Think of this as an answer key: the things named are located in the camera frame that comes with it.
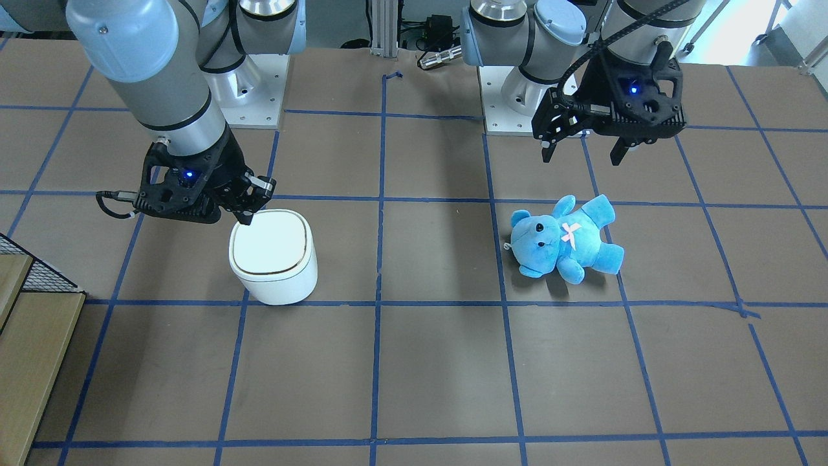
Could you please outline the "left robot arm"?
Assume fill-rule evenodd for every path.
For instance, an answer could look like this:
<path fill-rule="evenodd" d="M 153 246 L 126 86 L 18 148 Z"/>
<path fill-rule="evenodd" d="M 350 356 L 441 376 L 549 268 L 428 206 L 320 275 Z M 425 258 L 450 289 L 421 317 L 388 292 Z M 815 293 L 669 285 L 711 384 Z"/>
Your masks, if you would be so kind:
<path fill-rule="evenodd" d="M 471 1 L 459 32 L 471 66 L 509 66 L 506 97 L 532 118 L 549 162 L 563 139 L 589 130 L 627 151 L 687 125 L 675 58 L 702 1 Z"/>

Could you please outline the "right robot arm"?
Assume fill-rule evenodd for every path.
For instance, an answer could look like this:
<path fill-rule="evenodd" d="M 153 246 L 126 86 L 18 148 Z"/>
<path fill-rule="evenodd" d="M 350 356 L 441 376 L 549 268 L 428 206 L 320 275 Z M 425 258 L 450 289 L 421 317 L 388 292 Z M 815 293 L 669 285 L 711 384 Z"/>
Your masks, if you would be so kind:
<path fill-rule="evenodd" d="M 2 30 L 73 33 L 153 135 L 141 186 L 97 192 L 103 213 L 250 225 L 271 201 L 276 181 L 246 165 L 224 109 L 263 94 L 252 56 L 305 49 L 304 1 L 3 1 Z"/>

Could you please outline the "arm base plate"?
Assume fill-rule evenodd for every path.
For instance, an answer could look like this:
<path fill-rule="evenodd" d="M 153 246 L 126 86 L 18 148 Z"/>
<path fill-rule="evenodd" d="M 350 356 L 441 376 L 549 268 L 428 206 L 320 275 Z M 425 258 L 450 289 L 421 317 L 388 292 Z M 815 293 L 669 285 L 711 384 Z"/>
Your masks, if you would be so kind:
<path fill-rule="evenodd" d="M 205 74 L 232 129 L 278 129 L 289 55 L 248 55 L 238 68 Z"/>
<path fill-rule="evenodd" d="M 485 133 L 533 137 L 532 117 L 550 85 L 528 80 L 516 66 L 478 68 Z"/>

